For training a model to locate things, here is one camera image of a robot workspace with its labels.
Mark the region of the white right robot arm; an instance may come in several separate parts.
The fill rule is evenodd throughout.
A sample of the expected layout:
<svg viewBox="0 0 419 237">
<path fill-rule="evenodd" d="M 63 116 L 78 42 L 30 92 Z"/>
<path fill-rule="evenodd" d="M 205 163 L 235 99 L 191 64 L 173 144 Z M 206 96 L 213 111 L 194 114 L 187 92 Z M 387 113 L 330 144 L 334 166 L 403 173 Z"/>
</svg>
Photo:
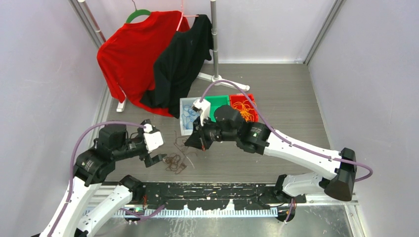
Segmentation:
<svg viewBox="0 0 419 237">
<path fill-rule="evenodd" d="M 279 175 L 274 196 L 285 203 L 297 196 L 325 193 L 340 201 L 351 201 L 357 169 L 355 152 L 333 151 L 293 138 L 260 122 L 246 121 L 228 105 L 215 110 L 215 121 L 198 117 L 186 147 L 208 150 L 213 142 L 235 142 L 244 152 L 288 160 L 311 170 L 300 175 Z"/>
</svg>

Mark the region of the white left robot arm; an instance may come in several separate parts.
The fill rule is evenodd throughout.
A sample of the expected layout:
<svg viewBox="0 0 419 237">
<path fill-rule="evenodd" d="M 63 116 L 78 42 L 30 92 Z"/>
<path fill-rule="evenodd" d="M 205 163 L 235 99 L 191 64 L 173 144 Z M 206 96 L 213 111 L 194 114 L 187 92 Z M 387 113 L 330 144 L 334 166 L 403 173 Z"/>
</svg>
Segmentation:
<svg viewBox="0 0 419 237">
<path fill-rule="evenodd" d="M 77 140 L 71 156 L 71 178 L 56 212 L 40 237 L 93 237 L 128 203 L 145 200 L 143 182 L 126 175 L 97 207 L 84 214 L 90 200 L 116 162 L 139 157 L 150 167 L 165 157 L 150 154 L 164 144 L 161 132 L 146 119 L 140 124 L 122 121 L 98 123 Z"/>
</svg>

